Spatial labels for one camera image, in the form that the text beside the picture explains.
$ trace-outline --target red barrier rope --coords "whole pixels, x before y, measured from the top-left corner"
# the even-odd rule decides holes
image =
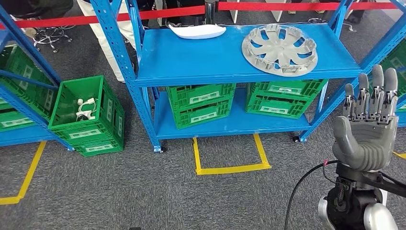
[[[339,3],[219,2],[220,11],[334,11]],[[391,2],[356,2],[352,10],[397,9]]]
[[[219,2],[220,11],[333,11],[338,7],[338,3],[263,3],[263,2]],[[353,10],[379,10],[379,9],[397,9],[391,2],[358,2],[351,5]],[[204,14],[204,6],[192,6],[177,9],[165,9],[159,11],[142,11],[141,19],[169,18],[176,16],[188,16]],[[117,21],[128,21],[128,13],[120,13]],[[16,21],[18,27],[52,27],[64,25],[87,25],[98,23],[96,16],[77,16],[66,18],[54,18],[43,20],[23,20]]]

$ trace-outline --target caster wheel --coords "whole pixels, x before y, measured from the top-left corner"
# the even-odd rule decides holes
[[[294,141],[295,143],[299,143],[299,142],[300,142],[300,139],[299,139],[298,136],[295,136],[295,137],[293,137],[292,139],[293,139],[293,141]]]

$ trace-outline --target crate label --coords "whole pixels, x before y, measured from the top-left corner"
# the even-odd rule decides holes
[[[400,69],[400,68],[404,67],[404,65],[402,64],[402,62],[401,62],[397,57],[391,59],[390,61],[391,61],[391,64],[393,65],[393,67],[394,67],[395,69]],[[406,79],[406,70],[401,71],[401,72],[399,72],[399,73],[400,73],[400,75],[402,75],[402,77],[403,77],[404,79]]]
[[[121,137],[121,133],[123,132],[123,117],[118,117],[118,136]]]
[[[109,99],[107,103],[107,120],[112,121],[113,116],[113,101]]]
[[[51,110],[51,105],[52,105],[52,99],[54,98],[54,91],[53,90],[48,90],[46,93],[46,100],[45,100],[45,109],[46,110]]]
[[[260,111],[266,112],[266,113],[276,113],[276,114],[288,114],[288,112],[289,112],[288,109],[272,108],[272,107],[266,107],[266,106],[262,106]]]
[[[102,146],[97,146],[97,147],[91,147],[91,148],[86,148],[86,152],[95,152],[95,151],[101,151],[101,150],[109,150],[113,149],[113,145],[102,145]]]
[[[213,112],[213,113],[202,115],[202,116],[192,117],[191,118],[191,123],[203,121],[203,120],[213,118],[213,117],[216,117],[216,116],[217,116],[217,112]]]
[[[97,135],[100,133],[101,133],[100,130],[94,129],[94,130],[84,131],[84,132],[80,132],[80,133],[71,133],[71,134],[69,134],[69,136],[71,139],[76,139],[76,138],[84,138],[84,137],[88,137],[88,136],[93,136],[93,135]]]
[[[191,97],[190,100],[189,100],[189,104],[202,102],[202,101],[213,99],[213,98],[216,98],[216,97],[219,97],[219,96],[220,96],[220,92],[216,91],[216,92],[211,92],[211,93],[208,93],[208,94],[205,94],[205,95],[200,95],[198,97]]]
[[[23,77],[30,79],[32,73],[33,73],[33,68],[31,68],[29,66],[25,66]],[[23,88],[24,90],[27,90],[28,82],[22,80],[20,82],[20,87]]]
[[[286,88],[286,87],[280,87],[280,86],[277,86],[277,85],[272,85],[268,89],[268,91],[288,93],[288,94],[300,94],[300,92],[302,92],[302,89],[300,89],[300,88]]]
[[[33,121],[30,120],[29,118],[23,118],[23,119],[18,119],[18,120],[13,120],[13,121],[3,121],[1,124],[3,127],[12,127],[12,126],[19,126],[22,124],[28,124],[32,123]]]

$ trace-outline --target black cable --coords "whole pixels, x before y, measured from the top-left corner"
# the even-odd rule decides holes
[[[393,177],[387,175],[387,174],[384,173],[384,172],[379,171],[379,173],[382,174],[383,177],[385,177],[385,178],[391,180],[391,181],[392,181],[393,183],[395,183],[396,185],[406,188],[406,184],[404,184],[404,183],[402,183],[402,182],[400,182],[400,181],[394,179]]]
[[[329,164],[334,164],[334,163],[338,163],[338,160],[334,160],[334,161],[329,161],[327,162],[326,165]],[[288,204],[288,209],[286,210],[286,217],[285,217],[285,230],[288,229],[288,221],[289,221],[289,213],[291,211],[291,206],[292,206],[292,201],[294,198],[294,194],[296,193],[297,188],[299,187],[299,185],[302,183],[302,181],[305,180],[305,178],[310,175],[312,172],[314,172],[316,169],[323,167],[324,163],[317,165],[316,167],[310,169],[308,172],[306,172],[306,174],[304,176],[302,176],[302,178],[300,178],[300,180],[297,182],[296,186],[294,187],[292,194],[291,194],[291,198],[289,199],[289,204]]]

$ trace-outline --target metal pole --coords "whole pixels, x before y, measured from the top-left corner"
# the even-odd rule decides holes
[[[217,2],[216,0],[204,1],[206,24],[214,24],[214,12],[217,10],[216,2]]]

